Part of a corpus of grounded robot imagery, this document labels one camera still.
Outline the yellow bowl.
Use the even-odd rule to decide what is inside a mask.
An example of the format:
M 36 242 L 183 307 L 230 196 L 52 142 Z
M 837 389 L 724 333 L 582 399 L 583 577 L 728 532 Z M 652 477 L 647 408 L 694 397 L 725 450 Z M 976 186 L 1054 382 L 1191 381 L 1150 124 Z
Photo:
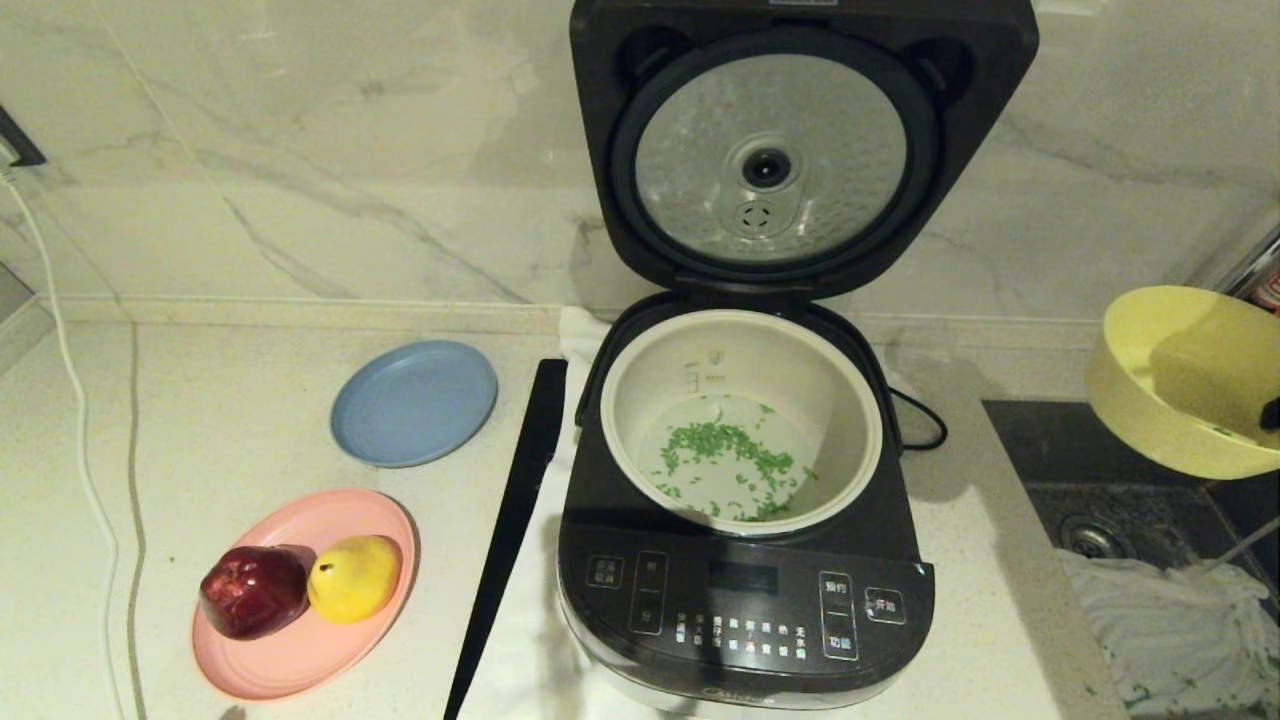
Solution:
M 1280 471 L 1280 316 L 1210 290 L 1153 286 L 1107 307 L 1085 370 L 1088 402 L 1123 443 L 1208 480 Z

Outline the green grains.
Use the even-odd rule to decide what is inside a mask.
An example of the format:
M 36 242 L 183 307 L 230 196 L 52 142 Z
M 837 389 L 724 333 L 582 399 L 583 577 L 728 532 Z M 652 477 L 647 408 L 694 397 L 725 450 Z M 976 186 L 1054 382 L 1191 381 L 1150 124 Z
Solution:
M 773 521 L 817 483 L 817 451 L 774 407 L 732 395 L 700 395 L 650 428 L 637 461 L 667 498 L 731 521 Z

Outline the dark grey rice cooker lid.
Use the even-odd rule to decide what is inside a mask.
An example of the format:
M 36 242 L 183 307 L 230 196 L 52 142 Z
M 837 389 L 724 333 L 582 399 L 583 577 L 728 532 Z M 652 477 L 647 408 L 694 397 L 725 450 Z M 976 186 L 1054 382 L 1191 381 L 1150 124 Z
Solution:
M 1039 46 L 1032 0 L 573 0 L 603 219 L 668 290 L 817 300 L 883 275 Z

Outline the white bowl with greens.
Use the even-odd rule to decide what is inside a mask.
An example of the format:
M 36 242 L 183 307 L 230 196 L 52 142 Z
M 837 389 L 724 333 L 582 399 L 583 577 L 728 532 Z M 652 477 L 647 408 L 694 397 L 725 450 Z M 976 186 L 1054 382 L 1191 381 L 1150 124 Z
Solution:
M 818 479 L 790 515 L 760 523 L 709 518 L 667 498 L 643 475 L 637 461 L 646 433 L 700 395 L 769 405 L 813 442 Z M 884 450 L 879 405 L 854 361 L 814 331 L 746 310 L 687 313 L 628 341 L 605 375 L 599 414 L 616 465 L 643 496 L 727 536 L 785 536 L 837 518 L 869 487 Z

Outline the dark grey rice cooker base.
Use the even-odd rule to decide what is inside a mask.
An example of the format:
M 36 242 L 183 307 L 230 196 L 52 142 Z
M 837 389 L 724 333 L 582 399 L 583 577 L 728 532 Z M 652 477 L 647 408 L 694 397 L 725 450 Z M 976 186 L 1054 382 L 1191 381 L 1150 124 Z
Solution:
M 660 322 L 723 309 L 814 331 L 869 380 L 884 450 L 869 487 L 837 518 L 785 536 L 727 536 L 660 509 L 616 465 L 599 414 L 612 363 Z M 559 603 L 590 661 L 636 701 L 731 720 L 828 712 L 879 694 L 922 651 L 937 580 L 916 542 L 893 389 L 837 314 L 671 291 L 644 299 L 609 329 L 575 423 L 556 543 Z

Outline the chrome faucet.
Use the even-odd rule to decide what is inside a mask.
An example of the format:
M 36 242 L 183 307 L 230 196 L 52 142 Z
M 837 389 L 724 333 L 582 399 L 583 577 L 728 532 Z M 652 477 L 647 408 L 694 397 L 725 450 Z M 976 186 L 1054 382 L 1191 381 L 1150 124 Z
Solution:
M 1280 222 L 1248 249 L 1226 246 L 1196 268 L 1189 286 L 1236 299 L 1248 299 L 1272 272 L 1280 272 Z

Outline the metal sink drain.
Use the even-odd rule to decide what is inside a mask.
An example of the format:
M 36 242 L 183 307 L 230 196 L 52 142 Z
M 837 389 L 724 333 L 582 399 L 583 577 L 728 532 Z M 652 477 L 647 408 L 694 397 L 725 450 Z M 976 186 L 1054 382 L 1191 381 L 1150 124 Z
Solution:
M 1060 548 L 1085 559 L 1138 559 L 1124 533 L 1102 518 L 1070 514 L 1059 523 L 1056 534 Z

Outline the steel sink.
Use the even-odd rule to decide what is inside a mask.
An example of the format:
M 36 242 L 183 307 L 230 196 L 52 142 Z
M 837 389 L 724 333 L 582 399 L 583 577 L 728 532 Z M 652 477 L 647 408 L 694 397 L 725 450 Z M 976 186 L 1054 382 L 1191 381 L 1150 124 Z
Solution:
M 1263 607 L 1280 623 L 1280 509 L 1272 477 L 1204 480 L 1164 468 L 1126 447 L 1084 404 L 988 400 L 984 409 L 1055 553 L 1062 550 L 1056 530 L 1065 516 L 1102 518 L 1132 542 L 1133 560 L 1160 569 L 1230 564 L 1247 571 L 1266 587 Z M 1066 582 L 1085 641 L 1126 710 Z

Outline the white crumpled cloth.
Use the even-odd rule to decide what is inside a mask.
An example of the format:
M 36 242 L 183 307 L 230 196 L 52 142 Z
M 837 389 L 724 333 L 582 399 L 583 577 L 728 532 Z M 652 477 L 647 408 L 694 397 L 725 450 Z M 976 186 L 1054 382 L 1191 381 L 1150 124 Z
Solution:
M 1280 720 L 1280 623 L 1230 564 L 1057 560 L 1137 720 Z

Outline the black flat strip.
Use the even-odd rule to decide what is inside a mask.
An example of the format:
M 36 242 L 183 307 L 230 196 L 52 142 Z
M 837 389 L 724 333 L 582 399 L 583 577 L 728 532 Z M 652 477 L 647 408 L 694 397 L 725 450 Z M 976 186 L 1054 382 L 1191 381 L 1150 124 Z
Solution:
M 538 364 L 442 720 L 458 720 L 492 634 L 543 478 L 556 454 L 567 370 L 563 359 L 543 359 Z

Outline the blue plate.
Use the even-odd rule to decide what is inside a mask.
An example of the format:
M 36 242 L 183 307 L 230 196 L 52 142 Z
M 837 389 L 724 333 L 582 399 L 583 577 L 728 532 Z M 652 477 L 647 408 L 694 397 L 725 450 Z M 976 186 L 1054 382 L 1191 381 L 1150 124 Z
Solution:
M 335 445 L 374 468 L 415 468 L 467 443 L 489 419 L 498 375 L 477 348 L 426 340 L 361 366 L 330 410 Z

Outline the yellow pear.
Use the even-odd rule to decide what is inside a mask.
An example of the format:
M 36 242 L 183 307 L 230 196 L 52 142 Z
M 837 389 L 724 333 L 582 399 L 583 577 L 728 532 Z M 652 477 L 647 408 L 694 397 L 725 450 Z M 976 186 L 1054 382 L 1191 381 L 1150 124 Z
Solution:
M 320 553 L 308 571 L 311 607 L 334 624 L 370 619 L 390 602 L 402 565 L 401 547 L 388 537 L 340 539 Z

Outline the pink plate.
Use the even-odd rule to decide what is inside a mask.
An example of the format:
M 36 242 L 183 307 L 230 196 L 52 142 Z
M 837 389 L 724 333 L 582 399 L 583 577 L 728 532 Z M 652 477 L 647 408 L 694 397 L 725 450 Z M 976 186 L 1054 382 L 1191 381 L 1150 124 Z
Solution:
M 384 607 L 353 624 L 334 624 L 308 610 L 278 633 L 256 641 L 225 638 L 201 609 L 195 609 L 191 653 L 212 688 L 238 701 L 274 702 L 334 679 L 372 651 L 401 615 L 419 561 L 413 520 L 392 497 L 358 487 L 305 495 L 260 518 L 236 542 L 326 550 L 349 536 L 383 536 L 399 550 L 396 589 Z

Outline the red apple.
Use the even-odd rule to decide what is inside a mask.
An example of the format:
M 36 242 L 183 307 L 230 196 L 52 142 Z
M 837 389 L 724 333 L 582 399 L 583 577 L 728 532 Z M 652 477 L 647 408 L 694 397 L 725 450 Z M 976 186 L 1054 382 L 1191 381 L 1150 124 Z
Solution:
M 271 635 L 308 609 L 311 560 L 298 546 L 234 547 L 201 580 L 201 614 L 232 641 Z

